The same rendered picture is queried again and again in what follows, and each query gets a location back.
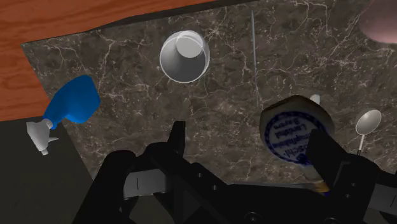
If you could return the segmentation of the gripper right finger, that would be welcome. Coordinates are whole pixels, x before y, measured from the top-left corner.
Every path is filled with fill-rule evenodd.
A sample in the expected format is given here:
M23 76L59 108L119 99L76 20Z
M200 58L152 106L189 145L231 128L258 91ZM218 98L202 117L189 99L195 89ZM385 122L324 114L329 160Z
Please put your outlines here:
M310 133L306 156L330 189L326 224L366 224L368 208L379 211L387 224L397 224L397 173L346 152L331 136L316 129Z

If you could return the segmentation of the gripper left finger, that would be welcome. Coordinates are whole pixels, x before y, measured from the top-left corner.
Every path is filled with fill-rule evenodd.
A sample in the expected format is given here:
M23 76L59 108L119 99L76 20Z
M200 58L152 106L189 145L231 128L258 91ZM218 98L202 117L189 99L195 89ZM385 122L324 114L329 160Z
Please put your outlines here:
M137 224L130 214L139 197L152 194L175 224L230 224L222 191L226 184L183 158L185 122L176 121L166 142L104 159L73 224Z

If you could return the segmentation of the silver spoon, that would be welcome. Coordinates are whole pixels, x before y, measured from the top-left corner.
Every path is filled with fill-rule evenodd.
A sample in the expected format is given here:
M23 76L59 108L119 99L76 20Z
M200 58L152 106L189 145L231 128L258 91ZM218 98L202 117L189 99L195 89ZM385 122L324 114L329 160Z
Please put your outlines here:
M355 129L361 136L357 155L361 154L365 136L373 132L380 124L382 114L379 110L373 108L364 109L356 119Z

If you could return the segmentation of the blue spray bottle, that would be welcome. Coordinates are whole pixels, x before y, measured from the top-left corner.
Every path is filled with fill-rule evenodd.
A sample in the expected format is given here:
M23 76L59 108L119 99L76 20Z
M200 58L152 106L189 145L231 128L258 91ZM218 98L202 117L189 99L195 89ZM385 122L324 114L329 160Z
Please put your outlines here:
M88 75L79 76L61 87L47 106L40 122L27 122L29 137L42 155L47 155L47 147L55 137L50 131L67 119L74 123L86 122L101 103L94 81Z

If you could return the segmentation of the pink round bowl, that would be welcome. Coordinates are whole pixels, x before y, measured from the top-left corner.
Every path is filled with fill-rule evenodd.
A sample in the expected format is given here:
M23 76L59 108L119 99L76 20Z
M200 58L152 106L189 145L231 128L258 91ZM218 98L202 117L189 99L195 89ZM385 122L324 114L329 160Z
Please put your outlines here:
M374 41L397 45L397 0L371 0L359 17L359 29Z

